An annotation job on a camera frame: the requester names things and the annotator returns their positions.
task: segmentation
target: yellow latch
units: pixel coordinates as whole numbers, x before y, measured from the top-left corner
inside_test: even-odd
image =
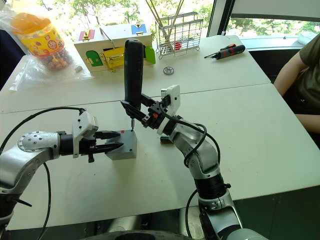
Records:
[[[90,29],[84,30],[84,35],[83,35],[82,41],[90,40],[89,33],[90,33]]]

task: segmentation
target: person's arm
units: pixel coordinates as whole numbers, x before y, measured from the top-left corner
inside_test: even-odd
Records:
[[[274,86],[281,96],[291,87],[301,70],[308,66],[301,60],[300,53],[297,52],[281,69],[275,79]]]
[[[320,115],[296,114],[304,128],[315,134],[320,134]]]

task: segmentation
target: green shirt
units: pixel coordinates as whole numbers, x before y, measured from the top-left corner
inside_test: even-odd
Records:
[[[297,89],[305,100],[320,109],[320,33],[299,52],[309,66],[297,79]]]

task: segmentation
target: dark floor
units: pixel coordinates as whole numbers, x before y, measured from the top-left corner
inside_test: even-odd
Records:
[[[320,186],[235,201],[245,228],[270,240],[320,239]],[[178,232],[177,210],[153,213],[148,229]],[[101,234],[110,220],[49,227],[41,240],[79,240]],[[11,231],[11,240],[35,240],[39,229]]]

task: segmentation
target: wire dish rack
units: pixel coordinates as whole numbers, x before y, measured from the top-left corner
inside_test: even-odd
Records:
[[[189,49],[199,51],[203,21],[197,12],[192,11],[178,14],[177,17],[163,17],[162,26],[156,22],[156,52],[159,53],[159,59],[170,54],[185,55]]]

